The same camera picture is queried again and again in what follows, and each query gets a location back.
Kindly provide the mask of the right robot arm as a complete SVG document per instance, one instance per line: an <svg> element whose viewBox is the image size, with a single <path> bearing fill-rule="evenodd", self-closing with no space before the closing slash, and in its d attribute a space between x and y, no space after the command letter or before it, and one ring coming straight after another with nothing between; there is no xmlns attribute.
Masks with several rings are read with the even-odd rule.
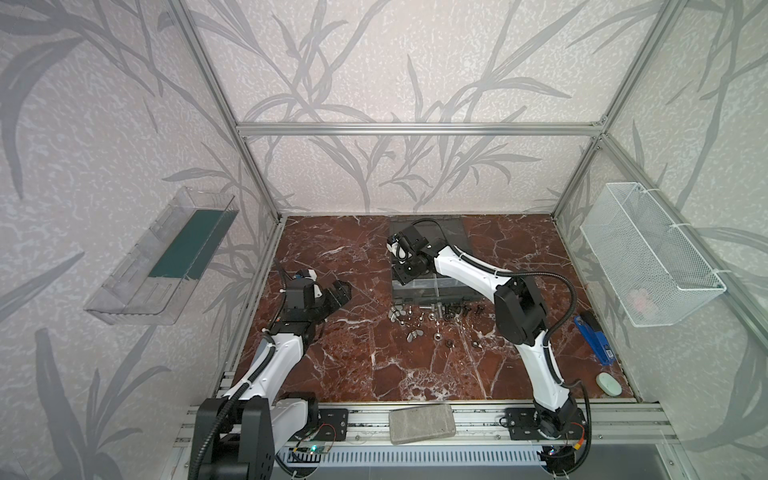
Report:
<svg viewBox="0 0 768 480"><path fill-rule="evenodd" d="M431 241L418 230L422 220L391 235L387 249L392 271L402 285L436 273L473 289L494 304L498 332L511 342L523 361L533 388L537 428L547 438L558 438L576 418L575 387L563 379L551 348L551 338L575 312L578 294L565 276L548 271L512 271L493 266L451 244L446 238ZM548 307L535 279L561 281L570 294L566 313L551 327Z"/></svg>

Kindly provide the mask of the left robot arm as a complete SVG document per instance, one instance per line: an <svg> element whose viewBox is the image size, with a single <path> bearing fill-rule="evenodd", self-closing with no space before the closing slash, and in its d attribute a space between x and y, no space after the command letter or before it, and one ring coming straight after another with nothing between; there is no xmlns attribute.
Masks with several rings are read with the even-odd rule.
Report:
<svg viewBox="0 0 768 480"><path fill-rule="evenodd" d="M282 301L251 366L223 396L206 399L194 423L189 479L269 479L277 451L294 435L319 428L312 394L279 397L306 354L316 329L350 302L352 286L336 280L322 287L312 270L286 281Z"/></svg>

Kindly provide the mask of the clear compartment organizer box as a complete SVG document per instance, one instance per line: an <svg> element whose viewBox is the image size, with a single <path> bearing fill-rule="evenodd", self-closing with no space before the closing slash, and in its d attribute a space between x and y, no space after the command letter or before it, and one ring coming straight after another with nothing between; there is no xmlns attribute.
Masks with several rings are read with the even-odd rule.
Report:
<svg viewBox="0 0 768 480"><path fill-rule="evenodd" d="M423 217L393 217L390 220L389 236L407 229L418 221L414 228L419 236L429 245L446 247L446 242L458 247L465 253L472 254L472 246L461 216L434 216L434 222L423 222ZM484 297L466 284L437 272L431 257L427 256L426 266L415 268L418 276L408 276L409 282L403 284L396 272L392 273L392 297L396 304L416 304L430 306L483 300Z"/></svg>

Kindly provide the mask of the green mat on shelf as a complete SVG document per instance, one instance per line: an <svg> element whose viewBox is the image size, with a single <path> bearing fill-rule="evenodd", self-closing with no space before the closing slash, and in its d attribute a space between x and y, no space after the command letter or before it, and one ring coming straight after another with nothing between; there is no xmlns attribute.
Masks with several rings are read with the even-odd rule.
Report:
<svg viewBox="0 0 768 480"><path fill-rule="evenodd" d="M237 214L234 210L196 210L148 277L200 280Z"/></svg>

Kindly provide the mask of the grey stone block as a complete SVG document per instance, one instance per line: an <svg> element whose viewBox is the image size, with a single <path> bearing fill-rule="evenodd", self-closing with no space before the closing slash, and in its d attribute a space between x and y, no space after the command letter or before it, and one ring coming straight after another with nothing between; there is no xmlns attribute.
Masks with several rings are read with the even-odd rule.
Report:
<svg viewBox="0 0 768 480"><path fill-rule="evenodd" d="M450 404L437 403L389 412L389 435L394 445L449 438L457 429Z"/></svg>

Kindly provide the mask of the white ventilation grille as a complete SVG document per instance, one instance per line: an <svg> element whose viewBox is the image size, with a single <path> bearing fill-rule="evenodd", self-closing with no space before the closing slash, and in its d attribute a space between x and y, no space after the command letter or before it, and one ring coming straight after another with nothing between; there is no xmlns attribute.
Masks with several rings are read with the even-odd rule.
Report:
<svg viewBox="0 0 768 480"><path fill-rule="evenodd" d="M278 456L291 467L426 467L426 466L541 466L540 449L533 446L333 447L329 453L291 453Z"/></svg>

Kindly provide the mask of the blue stapler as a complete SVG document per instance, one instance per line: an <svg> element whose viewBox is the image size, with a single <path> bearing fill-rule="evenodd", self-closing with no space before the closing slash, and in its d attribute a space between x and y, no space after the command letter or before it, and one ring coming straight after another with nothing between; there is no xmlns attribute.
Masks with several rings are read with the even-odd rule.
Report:
<svg viewBox="0 0 768 480"><path fill-rule="evenodd" d="M613 365L616 356L595 314L592 311L584 311L574 318L574 323L600 364Z"/></svg>

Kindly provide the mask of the pink object in basket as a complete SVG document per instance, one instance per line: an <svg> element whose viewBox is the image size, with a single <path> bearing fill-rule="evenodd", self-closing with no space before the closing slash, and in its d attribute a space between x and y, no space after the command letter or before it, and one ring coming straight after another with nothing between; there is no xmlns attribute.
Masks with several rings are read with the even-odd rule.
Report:
<svg viewBox="0 0 768 480"><path fill-rule="evenodd" d="M631 290L628 293L628 300L632 308L646 319L655 317L659 311L650 292L645 288Z"/></svg>

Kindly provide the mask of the pale green soap bar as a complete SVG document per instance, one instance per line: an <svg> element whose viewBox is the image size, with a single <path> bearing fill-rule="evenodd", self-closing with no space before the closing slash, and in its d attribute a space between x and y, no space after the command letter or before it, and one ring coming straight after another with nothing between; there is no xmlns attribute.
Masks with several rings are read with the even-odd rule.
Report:
<svg viewBox="0 0 768 480"><path fill-rule="evenodd" d="M599 373L595 381L600 390L606 395L610 397L620 397L622 395L622 385L609 373Z"/></svg>

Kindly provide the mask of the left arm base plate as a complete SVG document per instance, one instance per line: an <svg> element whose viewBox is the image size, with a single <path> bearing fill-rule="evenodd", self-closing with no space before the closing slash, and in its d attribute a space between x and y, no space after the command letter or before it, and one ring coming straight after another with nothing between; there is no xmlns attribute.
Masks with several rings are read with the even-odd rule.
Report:
<svg viewBox="0 0 768 480"><path fill-rule="evenodd" d="M315 442L345 441L349 414L350 411L346 408L321 408L317 419L312 420L296 438Z"/></svg>

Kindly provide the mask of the clear acrylic wall shelf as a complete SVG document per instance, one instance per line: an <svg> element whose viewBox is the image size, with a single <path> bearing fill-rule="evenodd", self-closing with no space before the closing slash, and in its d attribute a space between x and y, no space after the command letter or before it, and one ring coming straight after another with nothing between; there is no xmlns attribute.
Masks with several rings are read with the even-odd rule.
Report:
<svg viewBox="0 0 768 480"><path fill-rule="evenodd" d="M84 310L108 325L175 324L238 213L233 194L180 188Z"/></svg>

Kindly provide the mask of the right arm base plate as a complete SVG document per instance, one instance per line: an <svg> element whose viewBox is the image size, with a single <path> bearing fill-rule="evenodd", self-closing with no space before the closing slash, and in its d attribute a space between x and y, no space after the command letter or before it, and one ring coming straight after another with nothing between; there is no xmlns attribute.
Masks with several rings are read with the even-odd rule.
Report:
<svg viewBox="0 0 768 480"><path fill-rule="evenodd" d="M499 419L499 424L507 430L511 440L543 441L547 439L540 430L539 415L533 407L506 408Z"/></svg>

